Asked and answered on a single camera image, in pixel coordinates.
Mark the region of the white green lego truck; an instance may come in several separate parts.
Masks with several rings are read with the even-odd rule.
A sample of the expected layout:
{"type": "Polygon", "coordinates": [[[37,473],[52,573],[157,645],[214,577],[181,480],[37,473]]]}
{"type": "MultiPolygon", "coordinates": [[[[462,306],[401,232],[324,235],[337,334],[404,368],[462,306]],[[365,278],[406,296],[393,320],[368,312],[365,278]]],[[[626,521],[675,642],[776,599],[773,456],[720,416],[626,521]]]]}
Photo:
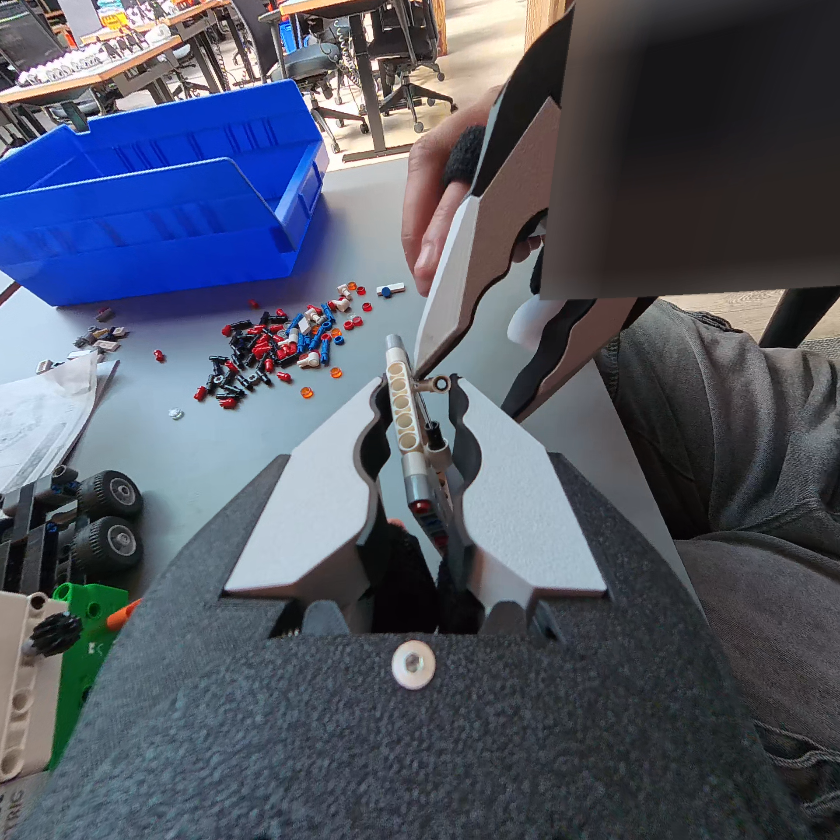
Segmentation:
{"type": "Polygon", "coordinates": [[[112,585],[144,557],[140,489],[65,465],[2,495],[1,824],[9,838],[67,748],[141,600],[112,585]]]}

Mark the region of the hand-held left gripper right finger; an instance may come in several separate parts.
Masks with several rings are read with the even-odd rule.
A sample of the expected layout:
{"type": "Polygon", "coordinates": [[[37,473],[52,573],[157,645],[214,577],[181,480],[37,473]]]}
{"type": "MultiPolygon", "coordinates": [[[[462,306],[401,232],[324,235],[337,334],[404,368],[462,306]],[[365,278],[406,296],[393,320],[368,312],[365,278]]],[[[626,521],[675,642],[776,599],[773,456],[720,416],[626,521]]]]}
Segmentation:
{"type": "Polygon", "coordinates": [[[607,584],[549,452],[454,375],[446,468],[446,632],[477,634],[498,606],[526,625],[541,602],[602,599],[607,584]]]}

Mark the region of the wooden office desk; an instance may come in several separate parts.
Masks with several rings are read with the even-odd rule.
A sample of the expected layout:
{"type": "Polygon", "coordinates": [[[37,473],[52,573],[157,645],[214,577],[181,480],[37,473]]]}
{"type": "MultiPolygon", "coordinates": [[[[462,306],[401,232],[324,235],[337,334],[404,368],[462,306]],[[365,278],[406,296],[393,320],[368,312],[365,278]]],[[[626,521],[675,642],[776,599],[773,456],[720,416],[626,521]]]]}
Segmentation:
{"type": "Polygon", "coordinates": [[[388,146],[385,142],[380,103],[363,26],[363,15],[374,12],[384,4],[384,1],[287,1],[280,3],[277,7],[280,16],[308,14],[327,19],[344,16],[349,18],[355,64],[360,76],[362,98],[366,110],[365,119],[372,137],[372,148],[366,151],[343,153],[344,165],[375,162],[392,156],[406,155],[410,153],[413,146],[413,143],[388,146]]]}
{"type": "Polygon", "coordinates": [[[35,109],[60,107],[74,130],[86,131],[88,116],[78,100],[91,95],[98,112],[105,113],[102,96],[111,88],[115,88],[119,98],[145,89],[156,103],[171,102],[165,77],[178,69],[175,52],[183,46],[180,36],[169,35],[156,44],[119,56],[114,40],[100,41],[72,51],[69,61],[44,71],[26,71],[21,75],[23,85],[2,90],[2,141],[26,143],[42,136],[46,129],[35,118],[35,109]]]}

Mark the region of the person's grey trousers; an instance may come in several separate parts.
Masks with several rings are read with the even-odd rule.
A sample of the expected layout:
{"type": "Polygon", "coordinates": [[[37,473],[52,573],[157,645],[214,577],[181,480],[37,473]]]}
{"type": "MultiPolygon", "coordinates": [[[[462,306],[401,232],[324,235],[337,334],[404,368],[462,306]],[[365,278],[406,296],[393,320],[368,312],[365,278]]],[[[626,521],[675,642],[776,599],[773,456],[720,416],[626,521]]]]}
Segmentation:
{"type": "Polygon", "coordinates": [[[665,301],[595,364],[764,751],[838,838],[838,365],[665,301]]]}

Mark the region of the black desk leg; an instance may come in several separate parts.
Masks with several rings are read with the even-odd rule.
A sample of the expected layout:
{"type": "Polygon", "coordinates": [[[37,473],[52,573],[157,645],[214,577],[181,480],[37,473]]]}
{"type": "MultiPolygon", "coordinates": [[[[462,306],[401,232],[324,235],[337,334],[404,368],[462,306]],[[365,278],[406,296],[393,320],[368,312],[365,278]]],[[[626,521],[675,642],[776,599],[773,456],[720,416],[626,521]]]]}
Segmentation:
{"type": "Polygon", "coordinates": [[[764,329],[763,349],[795,349],[839,299],[839,287],[789,289],[764,329]]]}

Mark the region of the blue plastic bin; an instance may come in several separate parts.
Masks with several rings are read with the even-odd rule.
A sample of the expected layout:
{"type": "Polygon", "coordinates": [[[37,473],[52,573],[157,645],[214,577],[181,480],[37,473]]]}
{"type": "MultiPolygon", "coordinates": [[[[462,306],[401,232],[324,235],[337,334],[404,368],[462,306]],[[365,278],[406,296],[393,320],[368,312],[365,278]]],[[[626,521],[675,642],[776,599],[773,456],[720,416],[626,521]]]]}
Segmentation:
{"type": "Polygon", "coordinates": [[[2,272],[53,307],[288,277],[328,165],[293,80],[61,126],[2,159],[2,272]]]}

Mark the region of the person's right hand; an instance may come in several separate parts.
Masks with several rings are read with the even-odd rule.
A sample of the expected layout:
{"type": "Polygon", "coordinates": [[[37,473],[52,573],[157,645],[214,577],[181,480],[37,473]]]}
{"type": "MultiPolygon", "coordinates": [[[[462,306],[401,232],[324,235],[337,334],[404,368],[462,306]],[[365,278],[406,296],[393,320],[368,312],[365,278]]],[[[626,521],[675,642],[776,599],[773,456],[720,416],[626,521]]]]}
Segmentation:
{"type": "Polygon", "coordinates": [[[448,158],[463,132],[487,124],[501,90],[501,85],[491,87],[475,102],[448,116],[415,142],[409,154],[402,247],[416,289],[424,298],[433,285],[455,213],[470,186],[460,180],[445,184],[448,158]]]}

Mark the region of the lego instruction booklet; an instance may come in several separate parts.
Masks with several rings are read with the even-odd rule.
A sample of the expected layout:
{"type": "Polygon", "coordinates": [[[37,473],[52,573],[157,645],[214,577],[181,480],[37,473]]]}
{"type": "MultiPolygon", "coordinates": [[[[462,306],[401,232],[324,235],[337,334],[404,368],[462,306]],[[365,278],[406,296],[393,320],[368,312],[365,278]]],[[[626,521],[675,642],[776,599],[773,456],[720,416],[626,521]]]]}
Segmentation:
{"type": "Polygon", "coordinates": [[[85,354],[1,387],[1,491],[45,477],[85,431],[119,362],[85,354]]]}

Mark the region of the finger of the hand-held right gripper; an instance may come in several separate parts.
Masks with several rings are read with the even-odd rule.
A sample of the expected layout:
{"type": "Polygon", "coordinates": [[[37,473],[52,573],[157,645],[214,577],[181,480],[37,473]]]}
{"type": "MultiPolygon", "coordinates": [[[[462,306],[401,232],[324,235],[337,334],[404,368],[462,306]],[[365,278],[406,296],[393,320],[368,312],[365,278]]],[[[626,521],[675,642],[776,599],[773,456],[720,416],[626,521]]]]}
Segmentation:
{"type": "Polygon", "coordinates": [[[417,330],[416,375],[429,376],[463,339],[518,236],[548,209],[559,123],[560,106],[546,98],[484,192],[458,207],[417,330]]]}
{"type": "Polygon", "coordinates": [[[549,301],[533,297],[511,318],[507,337],[531,350],[501,409],[521,422],[545,404],[656,297],[549,301]]]}

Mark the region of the black office chair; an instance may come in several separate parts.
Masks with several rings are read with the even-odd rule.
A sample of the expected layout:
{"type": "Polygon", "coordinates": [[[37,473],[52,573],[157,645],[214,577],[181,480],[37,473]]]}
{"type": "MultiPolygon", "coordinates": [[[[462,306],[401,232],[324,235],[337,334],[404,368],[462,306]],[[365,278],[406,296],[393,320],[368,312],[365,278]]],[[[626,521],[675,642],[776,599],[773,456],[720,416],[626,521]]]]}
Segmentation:
{"type": "Polygon", "coordinates": [[[381,115],[405,109],[411,114],[415,133],[422,133],[424,124],[417,116],[417,107],[443,102],[451,112],[457,110],[450,96],[411,81],[411,75],[420,67],[432,70],[438,81],[445,80],[438,65],[439,30],[434,2],[386,2],[371,12],[371,27],[373,36],[368,50],[380,74],[384,96],[381,115]]]}

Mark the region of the grey office chair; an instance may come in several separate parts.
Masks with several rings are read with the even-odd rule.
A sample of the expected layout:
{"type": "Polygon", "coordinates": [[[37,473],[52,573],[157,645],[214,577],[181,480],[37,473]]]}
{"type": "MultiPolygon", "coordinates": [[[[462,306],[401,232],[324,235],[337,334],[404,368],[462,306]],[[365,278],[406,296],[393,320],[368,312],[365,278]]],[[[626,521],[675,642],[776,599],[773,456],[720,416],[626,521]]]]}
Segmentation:
{"type": "Polygon", "coordinates": [[[363,134],[370,132],[368,123],[363,115],[363,108],[358,107],[358,113],[337,111],[326,108],[319,103],[316,95],[334,99],[341,104],[340,89],[344,82],[361,88],[358,68],[351,53],[350,20],[347,17],[325,20],[315,17],[312,21],[324,24],[322,32],[315,34],[307,45],[284,52],[280,36],[281,19],[277,13],[265,13],[258,16],[258,21],[270,28],[272,45],[275,48],[277,62],[269,72],[272,81],[281,78],[293,80],[300,93],[309,98],[309,110],[319,130],[327,138],[327,143],[334,154],[340,152],[328,119],[334,120],[339,127],[346,121],[360,124],[363,134]]]}

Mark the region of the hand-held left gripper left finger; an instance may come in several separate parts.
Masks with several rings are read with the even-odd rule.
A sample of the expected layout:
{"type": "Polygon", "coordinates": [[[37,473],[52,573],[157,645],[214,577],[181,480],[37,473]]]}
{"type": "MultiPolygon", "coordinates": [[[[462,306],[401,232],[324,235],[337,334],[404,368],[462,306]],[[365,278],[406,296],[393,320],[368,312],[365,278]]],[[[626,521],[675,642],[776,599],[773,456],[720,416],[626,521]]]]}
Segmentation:
{"type": "Polygon", "coordinates": [[[383,377],[365,384],[290,454],[224,592],[333,602],[369,633],[390,558],[379,474],[391,455],[383,377]]]}

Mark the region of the white grey lego panel assembly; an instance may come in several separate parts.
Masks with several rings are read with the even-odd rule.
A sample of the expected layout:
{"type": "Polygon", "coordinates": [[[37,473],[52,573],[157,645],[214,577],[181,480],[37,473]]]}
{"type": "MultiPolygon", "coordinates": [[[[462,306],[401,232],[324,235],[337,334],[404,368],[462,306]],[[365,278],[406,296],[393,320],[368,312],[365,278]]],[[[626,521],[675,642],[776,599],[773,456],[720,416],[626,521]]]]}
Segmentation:
{"type": "Polygon", "coordinates": [[[451,381],[443,374],[417,379],[398,334],[388,335],[385,344],[385,377],[401,456],[406,504],[427,539],[445,557],[453,510],[448,485],[453,459],[439,422],[427,411],[424,395],[447,394],[451,381]]]}

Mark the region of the pile of small grey tiles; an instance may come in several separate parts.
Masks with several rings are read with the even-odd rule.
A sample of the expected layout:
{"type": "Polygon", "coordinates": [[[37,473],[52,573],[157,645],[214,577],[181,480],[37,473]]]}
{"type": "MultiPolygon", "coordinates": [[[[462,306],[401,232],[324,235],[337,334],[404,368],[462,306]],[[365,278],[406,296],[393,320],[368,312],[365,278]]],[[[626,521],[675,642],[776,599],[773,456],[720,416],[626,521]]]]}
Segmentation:
{"type": "Polygon", "coordinates": [[[76,337],[73,341],[73,350],[68,353],[64,360],[42,360],[38,363],[36,374],[42,375],[49,371],[78,359],[92,357],[97,364],[101,364],[109,359],[109,357],[117,353],[121,346],[121,341],[130,334],[130,331],[124,327],[104,327],[103,325],[94,325],[89,328],[87,332],[76,337]]]}

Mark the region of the pile of small lego pins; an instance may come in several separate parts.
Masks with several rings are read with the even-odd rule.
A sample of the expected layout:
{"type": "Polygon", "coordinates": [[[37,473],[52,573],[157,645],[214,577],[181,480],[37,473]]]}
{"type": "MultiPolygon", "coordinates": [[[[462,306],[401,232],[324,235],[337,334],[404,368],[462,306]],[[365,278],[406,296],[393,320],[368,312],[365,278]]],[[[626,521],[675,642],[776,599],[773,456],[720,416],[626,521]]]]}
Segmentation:
{"type": "Polygon", "coordinates": [[[366,347],[402,326],[405,296],[403,283],[374,287],[346,280],[300,302],[229,317],[192,399],[233,412],[250,396],[278,386],[305,400],[303,386],[314,391],[318,377],[342,379],[366,347]],[[333,366],[343,377],[330,376],[333,366]]]}

